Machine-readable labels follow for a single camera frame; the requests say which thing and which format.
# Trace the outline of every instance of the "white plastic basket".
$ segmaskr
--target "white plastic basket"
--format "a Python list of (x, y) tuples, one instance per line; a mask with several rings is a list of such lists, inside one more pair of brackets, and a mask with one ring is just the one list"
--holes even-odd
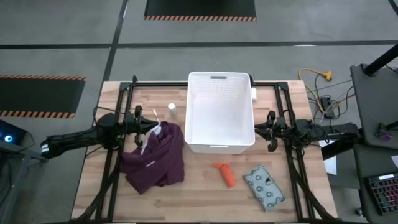
[(189, 74), (185, 142), (191, 150), (239, 154), (254, 141), (249, 75), (229, 72)]

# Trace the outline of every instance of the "keyboard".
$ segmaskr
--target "keyboard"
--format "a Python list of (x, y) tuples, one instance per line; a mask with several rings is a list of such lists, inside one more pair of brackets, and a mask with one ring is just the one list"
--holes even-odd
[(365, 178), (379, 215), (398, 212), (398, 173)]

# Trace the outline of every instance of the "basket handle slot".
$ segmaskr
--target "basket handle slot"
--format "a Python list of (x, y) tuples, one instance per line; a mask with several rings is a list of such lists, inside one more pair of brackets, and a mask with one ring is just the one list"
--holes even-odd
[(211, 79), (226, 79), (226, 76), (215, 76), (215, 75), (212, 75), (210, 78)]
[(229, 147), (229, 146), (210, 146), (210, 147)]

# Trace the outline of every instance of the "small white bottle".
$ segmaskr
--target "small white bottle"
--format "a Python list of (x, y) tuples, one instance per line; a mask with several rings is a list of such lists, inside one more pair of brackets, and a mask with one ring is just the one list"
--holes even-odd
[(177, 114), (177, 108), (175, 107), (174, 103), (169, 104), (169, 113), (170, 115), (176, 115)]

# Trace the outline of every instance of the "maroon cloth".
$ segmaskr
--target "maroon cloth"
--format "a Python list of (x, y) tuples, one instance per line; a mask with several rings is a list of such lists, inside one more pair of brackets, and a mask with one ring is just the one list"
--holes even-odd
[(181, 128), (165, 121), (160, 125), (160, 134), (150, 134), (143, 155), (140, 155), (141, 147), (131, 153), (123, 153), (122, 172), (126, 173), (127, 181), (140, 194), (152, 186), (163, 187), (184, 180)]

